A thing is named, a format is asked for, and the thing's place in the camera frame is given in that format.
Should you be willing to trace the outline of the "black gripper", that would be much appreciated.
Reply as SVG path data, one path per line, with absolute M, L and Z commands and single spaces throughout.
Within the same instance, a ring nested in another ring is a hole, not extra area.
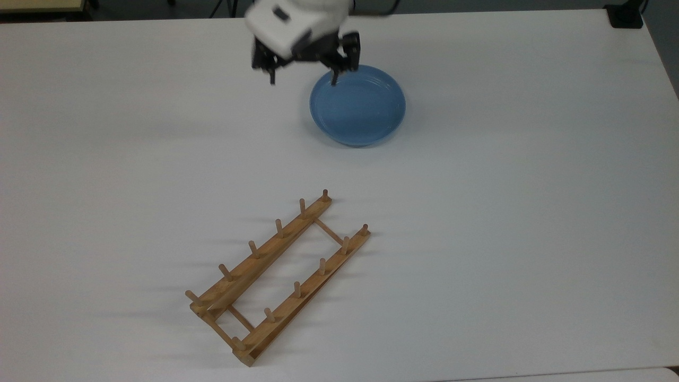
M 256 38 L 253 43 L 251 67 L 267 71 L 270 85 L 276 85 L 277 68 L 286 67 L 293 62 L 320 62 L 332 71 L 330 84 L 337 85 L 340 75 L 359 69 L 360 56 L 361 39 L 358 31 L 348 32 L 341 37 L 339 34 L 328 34 L 292 53 L 289 58 L 275 53 Z

